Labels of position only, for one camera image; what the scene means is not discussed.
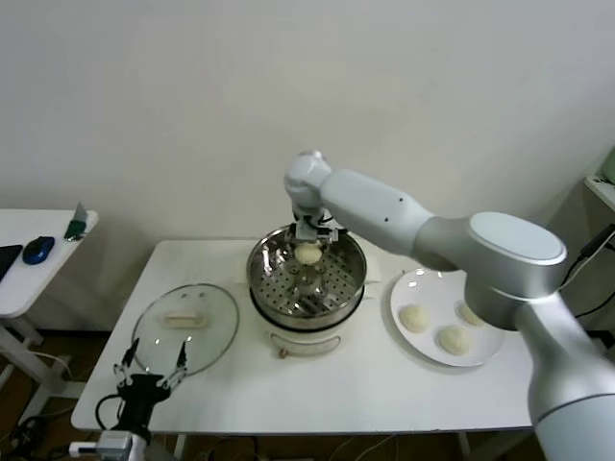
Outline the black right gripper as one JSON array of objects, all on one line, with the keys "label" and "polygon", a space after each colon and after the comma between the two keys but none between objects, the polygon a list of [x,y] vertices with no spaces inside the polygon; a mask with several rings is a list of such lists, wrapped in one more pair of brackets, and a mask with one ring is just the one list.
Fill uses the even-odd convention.
[{"label": "black right gripper", "polygon": [[318,221],[317,239],[323,244],[331,244],[339,239],[341,228],[333,218],[323,218]]}]

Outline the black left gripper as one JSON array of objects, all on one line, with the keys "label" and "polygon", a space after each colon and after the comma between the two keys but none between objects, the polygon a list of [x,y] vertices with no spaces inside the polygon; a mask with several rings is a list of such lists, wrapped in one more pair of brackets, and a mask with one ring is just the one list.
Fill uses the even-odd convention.
[{"label": "black left gripper", "polygon": [[117,393],[124,406],[118,419],[118,430],[148,430],[155,406],[170,397],[170,388],[177,388],[187,375],[186,342],[182,343],[174,370],[163,375],[130,375],[139,339],[126,349],[119,363],[112,367]]}]

